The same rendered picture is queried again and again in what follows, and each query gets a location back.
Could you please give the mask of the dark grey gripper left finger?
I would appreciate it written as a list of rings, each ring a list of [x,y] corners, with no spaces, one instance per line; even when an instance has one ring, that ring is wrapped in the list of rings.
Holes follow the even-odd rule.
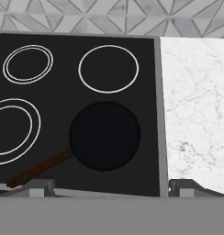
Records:
[[[55,182],[51,179],[32,179],[21,188],[3,193],[2,196],[48,197],[55,196]]]

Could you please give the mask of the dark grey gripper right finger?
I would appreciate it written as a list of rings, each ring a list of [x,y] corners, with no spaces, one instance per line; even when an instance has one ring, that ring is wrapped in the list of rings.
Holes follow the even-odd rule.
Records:
[[[204,188],[193,179],[171,179],[169,197],[224,197],[224,194]]]

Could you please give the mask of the black glass hob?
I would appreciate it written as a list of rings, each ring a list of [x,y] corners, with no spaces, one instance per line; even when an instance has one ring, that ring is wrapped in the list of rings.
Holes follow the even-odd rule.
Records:
[[[109,101],[140,123],[135,156],[105,172],[72,157],[37,178],[69,192],[166,197],[160,63],[156,38],[2,33],[0,183],[65,151],[73,118]]]

